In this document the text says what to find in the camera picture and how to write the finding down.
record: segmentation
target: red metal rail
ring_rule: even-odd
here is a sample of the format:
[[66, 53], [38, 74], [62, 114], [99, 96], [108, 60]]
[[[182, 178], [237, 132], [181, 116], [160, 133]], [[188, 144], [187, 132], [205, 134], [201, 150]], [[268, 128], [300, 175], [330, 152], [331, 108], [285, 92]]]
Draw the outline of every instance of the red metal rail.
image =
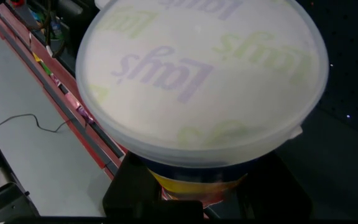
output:
[[[53, 72], [53, 74], [61, 81], [61, 83], [68, 89], [68, 91], [70, 91], [78, 99], [78, 101], [86, 108], [86, 106], [82, 102], [82, 99], [80, 98], [80, 94], [78, 93], [75, 79], [56, 59], [53, 59], [49, 56], [45, 47], [42, 45], [42, 43], [38, 41], [38, 39], [34, 37], [30, 40], [30, 32], [23, 24], [20, 23], [19, 20], [16, 19], [16, 17], [10, 12], [10, 10], [3, 4], [0, 5], [0, 14], [5, 18], [7, 23], [14, 29], [15, 32], [10, 28], [8, 28], [8, 26], [0, 18], [1, 28], [4, 29], [8, 33], [8, 35], [15, 40], [16, 44], [21, 48], [23, 53], [25, 53], [25, 56], [29, 59], [32, 65], [38, 70], [38, 72], [40, 72], [43, 75], [44, 79], [48, 82], [52, 90], [58, 95], [59, 99], [64, 102], [66, 107], [73, 113], [75, 118], [83, 126], [85, 126], [86, 121], [84, 120], [84, 118], [76, 111], [76, 108], [74, 108], [70, 104], [70, 102], [65, 98], [64, 94], [60, 91], [60, 89], [56, 86], [56, 84], [54, 84], [52, 79], [46, 74], [46, 72], [41, 67], [41, 65], [35, 61], [32, 52], [35, 53], [39, 58], [41, 58], [44, 61], [44, 63], [51, 70], [51, 72]], [[2, 38], [2, 40], [5, 40], [5, 36], [1, 33], [1, 31], [0, 31], [0, 38]], [[32, 74], [35, 80], [40, 84], [40, 86], [44, 87], [42, 82], [37, 78], [37, 76], [30, 69], [30, 67], [25, 63], [23, 58], [14, 50], [14, 48], [10, 45], [10, 43], [7, 40], [5, 40], [5, 42], [12, 49], [12, 51], [17, 54], [17, 56], [20, 58], [20, 60], [23, 62], [23, 64], [30, 72], [30, 74]], [[59, 114], [62, 116], [62, 118], [64, 120], [68, 120], [62, 109], [56, 104], [56, 102], [53, 100], [53, 98], [49, 95], [49, 93], [45, 89], [44, 89], [44, 93], [51, 101], [51, 103], [54, 105], [54, 107], [59, 112]], [[93, 151], [92, 147], [88, 144], [88, 142], [82, 136], [82, 134], [75, 128], [75, 126], [72, 123], [68, 123], [68, 127], [74, 132], [76, 137], [81, 141], [81, 143], [84, 145], [84, 147], [92, 156], [92, 158], [96, 161], [96, 163], [100, 166], [100, 168], [104, 169], [105, 173], [110, 178], [113, 178], [114, 176], [112, 175], [112, 173], [110, 173], [110, 171], [105, 168], [102, 160]], [[119, 160], [119, 158], [113, 153], [113, 151], [106, 145], [106, 143], [99, 137], [99, 135], [91, 127], [87, 127], [86, 133], [104, 151], [104, 153], [106, 153], [106, 155], [110, 158], [110, 160], [112, 160], [113, 163], [115, 163], [115, 165], [117, 165], [118, 167], [121, 165], [121, 161]], [[117, 146], [120, 147], [124, 152], [127, 152], [127, 150], [123, 149], [122, 146], [119, 146], [118, 144]]]

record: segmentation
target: white surface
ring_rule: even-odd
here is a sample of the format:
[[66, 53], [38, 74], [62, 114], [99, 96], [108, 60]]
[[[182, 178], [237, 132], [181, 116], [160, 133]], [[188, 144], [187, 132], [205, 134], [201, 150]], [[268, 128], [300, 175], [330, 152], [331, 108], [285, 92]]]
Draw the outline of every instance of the white surface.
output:
[[[0, 122], [35, 114], [44, 128], [64, 122], [21, 61], [0, 39]], [[41, 215], [101, 216], [110, 180], [70, 129], [39, 130], [31, 117], [0, 126], [0, 148]]]
[[111, 136], [176, 166], [275, 149], [300, 133], [327, 76], [324, 42], [295, 1], [110, 2], [76, 64], [81, 96]]

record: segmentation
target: lid rim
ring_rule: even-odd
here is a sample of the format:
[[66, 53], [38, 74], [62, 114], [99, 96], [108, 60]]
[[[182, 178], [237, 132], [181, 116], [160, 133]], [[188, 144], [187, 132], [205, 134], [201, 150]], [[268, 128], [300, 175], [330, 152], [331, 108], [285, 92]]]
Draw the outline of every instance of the lid rim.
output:
[[[152, 154], [164, 154], [165, 156], [169, 156], [169, 155], [174, 155], [177, 154], [178, 152], [183, 153], [186, 152], [186, 155], [195, 155], [195, 154], [202, 154], [204, 152], [211, 152], [211, 151], [225, 151], [228, 149], [233, 149], [235, 147], [246, 147], [246, 146], [250, 146], [253, 144], [257, 144], [263, 140], [266, 140], [268, 138], [271, 138], [273, 135], [277, 134], [277, 133], [282, 133], [284, 131], [290, 131], [293, 128], [295, 128], [296, 126], [299, 126], [301, 124], [301, 122], [309, 115], [309, 113], [313, 110], [313, 108], [317, 105], [318, 100], [321, 98], [323, 91], [326, 87], [327, 84], [327, 80], [328, 80], [328, 72], [329, 72], [329, 63], [328, 63], [328, 53], [326, 50], [326, 46], [324, 43], [324, 40], [318, 30], [318, 28], [316, 27], [315, 23], [313, 22], [312, 18], [308, 15], [308, 13], [295, 1], [287, 1], [292, 7], [294, 7], [294, 9], [297, 11], [297, 13], [300, 15], [300, 17], [304, 20], [304, 22], [306, 23], [306, 25], [308, 26], [309, 30], [311, 31], [311, 35], [314, 38], [314, 42], [317, 46], [317, 53], [319, 55], [319, 63], [320, 63], [320, 68], [319, 68], [319, 72], [321, 74], [321, 78], [320, 81], [317, 82], [316, 86], [318, 91], [316, 91], [316, 93], [313, 95], [313, 97], [311, 97], [309, 103], [307, 105], [305, 105], [303, 107], [303, 110], [299, 113], [299, 116], [294, 116], [294, 118], [289, 119], [288, 120], [288, 125], [281, 125], [278, 128], [273, 129], [273, 131], [269, 131], [266, 134], [264, 134], [262, 137], [257, 137], [257, 138], [250, 138], [247, 141], [241, 142], [241, 144], [236, 144], [233, 145], [231, 147], [225, 147], [225, 148], [204, 148], [202, 150], [196, 150], [196, 151], [191, 151], [188, 149], [179, 149], [179, 148], [169, 148], [170, 150], [166, 150], [167, 147], [163, 147], [163, 146], [155, 146], [153, 144], [147, 143], [147, 142], [143, 142], [140, 141], [136, 138], [130, 137], [130, 133], [133, 134], [137, 134], [133, 131], [131, 131], [130, 129], [126, 129], [125, 127], [123, 127], [121, 124], [119, 124], [118, 122], [115, 122], [115, 120], [111, 119], [98, 105], [95, 105], [93, 103], [93, 100], [91, 99], [91, 95], [88, 94], [89, 90], [87, 90], [85, 82], [83, 81], [85, 79], [85, 76], [82, 75], [83, 73], [81, 73], [79, 70], [79, 67], [81, 67], [81, 65], [83, 65], [82, 62], [85, 59], [85, 47], [86, 45], [84, 44], [84, 42], [81, 43], [80, 45], [80, 49], [78, 51], [78, 57], [77, 57], [77, 61], [76, 61], [76, 74], [78, 74], [76, 76], [77, 79], [77, 85], [78, 85], [78, 90], [80, 92], [80, 95], [83, 99], [83, 101], [86, 103], [86, 106], [89, 108], [89, 110], [91, 110], [92, 115], [96, 118], [97, 121], [101, 122], [104, 124], [103, 128], [106, 129], [108, 131], [108, 133], [111, 133], [113, 136], [117, 136], [117, 138], [122, 139], [122, 141], [129, 141], [131, 142], [131, 145], [135, 145], [139, 148], [142, 148], [142, 150], [145, 150], [147, 152], [150, 152]], [[84, 35], [83, 39], [89, 39], [90, 35], [92, 34], [92, 31], [94, 30], [94, 27], [96, 26], [96, 24], [99, 22], [100, 18], [102, 18], [104, 16], [104, 14], [106, 13], [107, 9], [109, 9], [109, 7], [112, 5], [113, 3], [110, 2], [98, 15], [97, 17], [94, 19], [94, 21], [91, 23], [91, 25], [88, 27], [88, 30], [86, 31], [86, 34]]]

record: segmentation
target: translucent plastic lid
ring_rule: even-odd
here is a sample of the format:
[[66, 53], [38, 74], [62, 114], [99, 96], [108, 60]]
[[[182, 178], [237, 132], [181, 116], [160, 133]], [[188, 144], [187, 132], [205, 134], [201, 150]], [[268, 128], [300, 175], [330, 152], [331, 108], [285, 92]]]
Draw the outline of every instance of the translucent plastic lid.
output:
[[327, 75], [313, 21], [284, 0], [110, 2], [76, 61], [81, 96], [103, 128], [176, 165], [275, 149], [317, 104]]

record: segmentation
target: dark background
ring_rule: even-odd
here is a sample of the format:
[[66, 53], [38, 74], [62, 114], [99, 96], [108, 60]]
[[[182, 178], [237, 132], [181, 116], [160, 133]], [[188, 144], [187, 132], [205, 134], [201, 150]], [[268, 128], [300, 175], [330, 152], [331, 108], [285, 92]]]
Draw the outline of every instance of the dark background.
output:
[[358, 219], [358, 0], [297, 0], [326, 43], [329, 80], [304, 133], [277, 149], [315, 218]]

